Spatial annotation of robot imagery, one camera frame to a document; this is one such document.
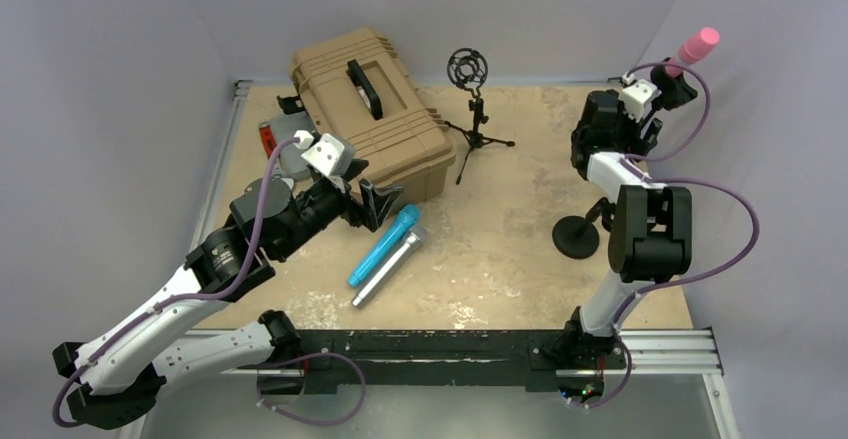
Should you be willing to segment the pink microphone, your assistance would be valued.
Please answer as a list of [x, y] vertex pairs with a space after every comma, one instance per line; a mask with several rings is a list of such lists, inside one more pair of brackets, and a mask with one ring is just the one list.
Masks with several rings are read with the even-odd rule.
[[720, 33], [712, 27], [700, 29], [670, 57], [665, 73], [672, 78], [678, 77], [684, 72], [681, 65], [692, 66], [705, 59], [719, 44], [720, 38]]

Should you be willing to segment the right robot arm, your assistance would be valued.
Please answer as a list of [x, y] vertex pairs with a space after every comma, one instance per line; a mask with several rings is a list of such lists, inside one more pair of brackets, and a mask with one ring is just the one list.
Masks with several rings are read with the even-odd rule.
[[615, 90], [588, 94], [571, 134], [571, 164], [602, 197], [583, 216], [555, 224], [555, 247], [572, 259], [593, 255], [600, 220], [609, 232], [609, 272], [590, 300], [566, 323], [561, 351], [584, 366], [615, 346], [623, 320], [649, 287], [663, 285], [691, 264], [692, 196], [683, 187], [653, 182], [627, 158], [640, 146], [639, 127]]

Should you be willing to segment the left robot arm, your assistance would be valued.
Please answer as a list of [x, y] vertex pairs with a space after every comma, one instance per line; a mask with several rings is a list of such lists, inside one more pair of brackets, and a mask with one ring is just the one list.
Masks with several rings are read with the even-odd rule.
[[299, 332], [279, 310], [190, 346], [179, 339], [271, 279], [276, 263], [335, 220], [378, 229], [402, 190], [364, 179], [366, 166], [366, 160], [355, 159], [337, 174], [315, 171], [312, 185], [298, 194], [271, 172], [250, 183], [232, 201], [224, 225], [193, 249], [152, 297], [101, 336], [54, 349], [65, 383], [52, 407], [53, 421], [62, 428], [114, 430], [205, 376], [308, 360]]

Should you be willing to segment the blue microphone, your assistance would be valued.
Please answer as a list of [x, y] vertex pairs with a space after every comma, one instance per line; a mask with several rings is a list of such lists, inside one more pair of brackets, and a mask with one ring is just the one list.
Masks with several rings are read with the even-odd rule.
[[354, 268], [347, 280], [347, 284], [351, 287], [358, 287], [388, 254], [392, 247], [400, 241], [404, 234], [418, 223], [420, 215], [420, 208], [414, 204], [407, 204], [401, 208], [392, 225]]

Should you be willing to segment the black round-base clip stand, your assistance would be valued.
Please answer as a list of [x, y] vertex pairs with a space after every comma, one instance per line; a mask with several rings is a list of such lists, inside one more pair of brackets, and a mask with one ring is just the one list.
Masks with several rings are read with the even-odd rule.
[[660, 110], [670, 111], [682, 107], [698, 97], [679, 67], [655, 66], [650, 72], [650, 81], [657, 87], [658, 96], [651, 102], [651, 110], [644, 122], [650, 125]]

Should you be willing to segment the black tripod microphone stand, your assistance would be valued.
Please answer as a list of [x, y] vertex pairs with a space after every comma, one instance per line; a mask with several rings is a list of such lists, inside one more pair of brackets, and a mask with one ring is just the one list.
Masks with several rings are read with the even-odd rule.
[[486, 136], [480, 131], [481, 126], [489, 121], [489, 116], [484, 111], [485, 101], [481, 93], [481, 88], [488, 79], [489, 65], [482, 53], [469, 47], [455, 50], [448, 59], [446, 72], [452, 85], [471, 95], [468, 101], [468, 109], [472, 113], [472, 127], [464, 129], [450, 121], [445, 122], [449, 129], [460, 132], [468, 145], [468, 150], [455, 182], [456, 185], [459, 185], [472, 152], [490, 144], [515, 147], [516, 143], [512, 140]]

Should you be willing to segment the black round-base shock-mount stand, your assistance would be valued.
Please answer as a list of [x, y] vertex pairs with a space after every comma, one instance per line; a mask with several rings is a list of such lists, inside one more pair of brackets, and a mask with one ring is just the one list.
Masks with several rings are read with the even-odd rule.
[[559, 219], [552, 229], [556, 249], [572, 259], [591, 257], [599, 248], [600, 234], [596, 221], [604, 230], [612, 230], [616, 205], [606, 197], [600, 198], [584, 215], [570, 215]]

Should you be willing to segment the grey silver microphone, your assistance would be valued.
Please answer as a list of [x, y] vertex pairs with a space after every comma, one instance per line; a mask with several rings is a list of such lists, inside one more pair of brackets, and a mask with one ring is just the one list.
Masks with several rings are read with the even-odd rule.
[[428, 232], [424, 226], [412, 226], [358, 286], [351, 301], [352, 306], [361, 309], [373, 299], [403, 264], [422, 247], [427, 237]]

